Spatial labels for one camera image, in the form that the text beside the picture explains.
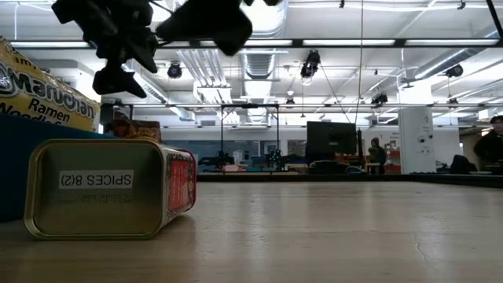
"monitor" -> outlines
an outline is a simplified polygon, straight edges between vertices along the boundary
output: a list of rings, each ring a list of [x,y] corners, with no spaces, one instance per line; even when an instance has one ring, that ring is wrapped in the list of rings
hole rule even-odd
[[[356,154],[356,124],[307,122],[307,148],[310,154]]]

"wooden table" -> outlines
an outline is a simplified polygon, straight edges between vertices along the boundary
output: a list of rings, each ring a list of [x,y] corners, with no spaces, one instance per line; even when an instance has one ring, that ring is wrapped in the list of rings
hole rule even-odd
[[[497,189],[200,183],[199,193],[150,241],[33,241],[20,222],[0,224],[0,282],[503,282]]]

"spotlight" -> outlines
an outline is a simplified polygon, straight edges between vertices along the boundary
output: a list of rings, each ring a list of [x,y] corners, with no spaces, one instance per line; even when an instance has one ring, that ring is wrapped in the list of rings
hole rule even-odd
[[[293,100],[293,98],[287,98],[285,104],[295,104],[296,102]]]
[[[457,98],[450,98],[447,102],[447,104],[452,104],[452,105],[456,105],[456,104],[459,104],[459,102],[457,101]],[[456,106],[449,106],[449,109],[455,109],[457,108]]]
[[[182,76],[182,68],[180,62],[171,62],[171,66],[167,70],[167,76],[172,79],[180,79]]]
[[[304,78],[310,78],[318,70],[318,64],[321,63],[320,54],[317,50],[310,50],[307,59],[300,69],[300,75]]]
[[[463,75],[463,67],[461,67],[461,65],[459,64],[446,71],[446,76],[449,78],[457,78],[461,75]]]
[[[382,93],[382,94],[377,94],[375,97],[372,98],[371,104],[384,104],[387,102],[387,94]]]

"metal tin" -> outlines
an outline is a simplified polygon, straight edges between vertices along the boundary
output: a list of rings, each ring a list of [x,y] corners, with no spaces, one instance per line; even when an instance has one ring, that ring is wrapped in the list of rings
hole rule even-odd
[[[147,239],[195,201],[189,152],[146,140],[50,140],[31,155],[24,223],[44,240]]]

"metal frame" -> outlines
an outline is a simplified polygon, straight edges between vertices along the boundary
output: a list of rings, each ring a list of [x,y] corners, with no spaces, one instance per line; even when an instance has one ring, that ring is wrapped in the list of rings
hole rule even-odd
[[[307,44],[307,41],[320,42],[318,44]],[[488,43],[488,40],[494,40],[494,43]],[[247,50],[254,49],[340,49],[340,48],[502,48],[503,42],[500,38],[411,38],[411,39],[363,39],[364,44],[360,43],[361,39],[345,38],[345,39],[274,39],[278,44],[271,44],[270,39],[251,39],[248,44],[243,47]],[[420,42],[434,42],[435,44],[424,44]],[[40,40],[14,40],[10,42],[13,47],[18,50],[94,50],[95,48],[84,41],[40,41]],[[208,40],[193,40],[190,42],[173,42],[169,45],[161,46],[159,50],[187,50],[187,49],[213,49],[216,45]]]
[[[244,104],[244,105],[235,105],[235,104],[231,104],[231,105],[220,105],[220,113],[221,113],[221,119],[220,119],[220,151],[223,153],[223,120],[224,120],[224,116],[223,116],[223,110],[225,108],[246,108],[246,109],[250,109],[250,108],[268,108],[268,107],[272,107],[272,108],[275,108],[276,109],[276,118],[277,118],[277,123],[276,123],[276,144],[277,144],[277,149],[280,148],[280,106],[278,104]]]
[[[134,105],[135,108],[170,108],[170,107],[181,107],[181,108],[258,108],[258,107],[272,107],[272,108],[330,108],[330,107],[356,107],[356,103],[340,103],[340,104],[139,104]],[[460,108],[460,107],[503,107],[503,103],[459,103],[459,104],[448,104],[448,103],[431,103],[431,104],[403,104],[403,103],[386,103],[382,105],[375,104],[360,104],[359,108],[416,108],[416,107],[431,107],[431,108]]]

